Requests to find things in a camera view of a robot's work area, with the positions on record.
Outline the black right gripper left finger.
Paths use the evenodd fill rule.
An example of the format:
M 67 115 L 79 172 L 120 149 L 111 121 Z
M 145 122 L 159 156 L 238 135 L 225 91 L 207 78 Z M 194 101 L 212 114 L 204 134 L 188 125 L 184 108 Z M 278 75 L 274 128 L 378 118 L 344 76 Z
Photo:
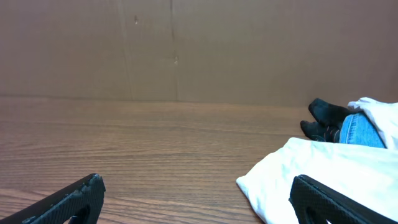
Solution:
M 96 223 L 104 204 L 103 178 L 90 174 L 1 220 L 1 224 Z

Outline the beige shorts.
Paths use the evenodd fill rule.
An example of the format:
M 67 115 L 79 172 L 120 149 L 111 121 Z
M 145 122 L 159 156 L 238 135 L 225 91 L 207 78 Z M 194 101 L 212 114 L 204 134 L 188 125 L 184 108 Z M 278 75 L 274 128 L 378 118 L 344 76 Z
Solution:
M 236 180 L 264 222 L 298 223 L 288 198 L 300 174 L 397 220 L 397 104 L 364 97 L 348 108 L 369 118 L 385 148 L 290 138 Z

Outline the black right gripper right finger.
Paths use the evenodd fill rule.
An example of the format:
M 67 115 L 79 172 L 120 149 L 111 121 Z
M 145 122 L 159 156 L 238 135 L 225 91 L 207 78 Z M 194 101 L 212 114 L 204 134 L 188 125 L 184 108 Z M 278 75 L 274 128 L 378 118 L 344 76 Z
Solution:
M 307 175 L 294 177 L 289 202 L 300 224 L 397 224 Z

